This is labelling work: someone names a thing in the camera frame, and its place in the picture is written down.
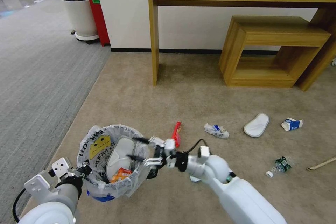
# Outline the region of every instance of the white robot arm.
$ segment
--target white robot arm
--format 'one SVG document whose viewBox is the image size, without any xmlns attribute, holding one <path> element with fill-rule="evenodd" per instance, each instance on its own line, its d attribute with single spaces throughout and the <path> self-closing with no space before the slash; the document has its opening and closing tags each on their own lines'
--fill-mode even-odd
<svg viewBox="0 0 336 224">
<path fill-rule="evenodd" d="M 197 156 L 189 155 L 202 139 L 187 152 L 177 152 L 173 139 L 163 141 L 152 137 L 136 140 L 155 149 L 154 157 L 148 159 L 130 156 L 136 161 L 144 162 L 145 166 L 150 166 L 153 177 L 167 165 L 168 168 L 177 167 L 179 171 L 199 178 L 218 195 L 223 208 L 236 224 L 286 224 L 282 215 L 250 183 L 237 177 L 223 158 L 211 155 L 208 146 L 201 146 Z M 28 212 L 20 220 L 20 224 L 76 222 L 74 213 L 81 193 L 82 178 L 91 169 L 83 164 L 73 170 L 68 159 L 61 158 L 52 165 L 52 170 L 61 180 L 54 190 L 50 188 L 52 171 L 42 171 L 25 183 L 24 187 L 40 205 Z"/>
</svg>

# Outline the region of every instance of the red trash bin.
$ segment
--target red trash bin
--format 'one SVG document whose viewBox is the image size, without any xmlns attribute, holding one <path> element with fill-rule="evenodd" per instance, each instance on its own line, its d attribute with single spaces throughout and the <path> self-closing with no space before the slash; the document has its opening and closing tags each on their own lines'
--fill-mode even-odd
<svg viewBox="0 0 336 224">
<path fill-rule="evenodd" d="M 107 33 L 105 19 L 103 15 L 102 7 L 100 6 L 100 0 L 89 0 L 91 10 L 94 17 L 94 22 L 97 26 L 97 32 L 100 38 L 101 46 L 110 45 L 109 34 Z"/>
</svg>

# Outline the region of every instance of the orange snack wrapper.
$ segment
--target orange snack wrapper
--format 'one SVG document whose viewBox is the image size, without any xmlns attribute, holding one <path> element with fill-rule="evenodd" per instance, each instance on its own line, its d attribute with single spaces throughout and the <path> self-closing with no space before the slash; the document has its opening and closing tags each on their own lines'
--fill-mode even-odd
<svg viewBox="0 0 336 224">
<path fill-rule="evenodd" d="M 124 178 L 127 178 L 129 175 L 131 175 L 132 171 L 131 170 L 127 170 L 124 168 L 120 168 L 118 170 L 118 172 L 112 177 L 112 179 L 110 180 L 111 183 L 123 180 Z"/>
</svg>

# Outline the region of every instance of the white wall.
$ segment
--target white wall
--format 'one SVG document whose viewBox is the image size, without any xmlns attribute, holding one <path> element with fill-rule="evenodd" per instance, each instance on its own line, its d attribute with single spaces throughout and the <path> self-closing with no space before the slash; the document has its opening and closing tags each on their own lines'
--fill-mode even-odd
<svg viewBox="0 0 336 224">
<path fill-rule="evenodd" d="M 148 0 L 100 0 L 112 48 L 150 48 Z M 159 47 L 222 49 L 232 15 L 301 16 L 316 9 L 159 7 Z M 252 47 L 246 49 L 273 49 Z"/>
</svg>

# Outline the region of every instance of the wooden stool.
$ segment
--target wooden stool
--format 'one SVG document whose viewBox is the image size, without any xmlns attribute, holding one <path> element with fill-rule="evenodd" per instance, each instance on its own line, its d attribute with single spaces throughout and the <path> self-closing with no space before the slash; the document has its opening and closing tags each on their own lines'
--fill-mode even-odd
<svg viewBox="0 0 336 224">
<path fill-rule="evenodd" d="M 233 16 L 219 67 L 227 86 L 291 88 L 330 33 L 301 17 Z M 275 57 L 242 57 L 246 45 L 282 46 Z"/>
</svg>

